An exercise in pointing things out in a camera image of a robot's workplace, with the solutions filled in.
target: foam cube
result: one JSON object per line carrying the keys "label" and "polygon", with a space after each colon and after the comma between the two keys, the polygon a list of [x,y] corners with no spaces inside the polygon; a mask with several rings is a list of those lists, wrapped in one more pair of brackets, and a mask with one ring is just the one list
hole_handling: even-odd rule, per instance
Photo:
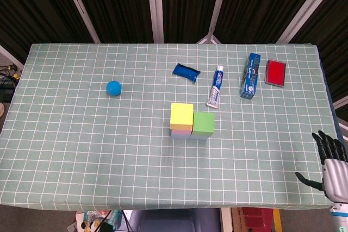
{"label": "foam cube", "polygon": [[209,112],[194,112],[194,126],[191,139],[207,139],[214,134],[214,114]]}
{"label": "foam cube", "polygon": [[171,130],[171,137],[178,139],[188,139],[191,135],[191,130]]}
{"label": "foam cube", "polygon": [[172,103],[170,129],[192,131],[194,124],[194,105],[192,103]]}

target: green checkered tablecloth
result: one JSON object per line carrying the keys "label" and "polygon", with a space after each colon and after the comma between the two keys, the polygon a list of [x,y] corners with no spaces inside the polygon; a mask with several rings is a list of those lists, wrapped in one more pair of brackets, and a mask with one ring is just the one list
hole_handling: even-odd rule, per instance
{"label": "green checkered tablecloth", "polygon": [[[246,59],[261,55],[254,98],[239,97]],[[267,60],[285,86],[264,83]],[[172,74],[180,62],[196,84]],[[219,109],[206,106],[224,66]],[[108,81],[122,83],[109,97]],[[173,140],[172,102],[215,114],[207,141]],[[337,137],[312,45],[32,45],[0,135],[0,203],[35,209],[330,205],[311,132]]]}

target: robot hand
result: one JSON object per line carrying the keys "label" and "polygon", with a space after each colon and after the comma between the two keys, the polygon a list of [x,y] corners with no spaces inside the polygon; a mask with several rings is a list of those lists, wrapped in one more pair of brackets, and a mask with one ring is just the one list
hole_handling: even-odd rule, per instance
{"label": "robot hand", "polygon": [[331,215],[337,232],[348,232],[348,157],[344,145],[338,140],[333,140],[322,131],[320,136],[312,133],[318,145],[319,156],[322,164],[322,183],[306,179],[301,173],[296,172],[300,182],[317,190],[323,191],[325,196],[334,202]]}

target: blue box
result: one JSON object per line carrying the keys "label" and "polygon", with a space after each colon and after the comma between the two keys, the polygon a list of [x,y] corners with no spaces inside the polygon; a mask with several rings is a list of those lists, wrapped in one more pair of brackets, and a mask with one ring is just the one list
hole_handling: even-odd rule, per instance
{"label": "blue box", "polygon": [[240,88],[240,97],[251,99],[255,95],[260,60],[261,55],[250,53],[245,66],[245,73]]}

